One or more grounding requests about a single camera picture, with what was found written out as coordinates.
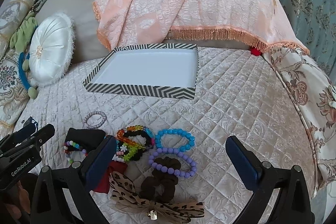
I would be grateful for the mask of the person's hand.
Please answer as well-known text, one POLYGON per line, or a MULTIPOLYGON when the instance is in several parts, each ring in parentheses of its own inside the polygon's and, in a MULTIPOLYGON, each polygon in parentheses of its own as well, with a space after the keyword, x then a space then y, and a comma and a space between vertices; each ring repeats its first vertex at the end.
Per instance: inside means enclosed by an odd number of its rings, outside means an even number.
POLYGON ((29 193, 23 188, 20 181, 9 190, 9 202, 5 203, 5 208, 13 219, 19 219, 22 213, 31 213, 29 193))

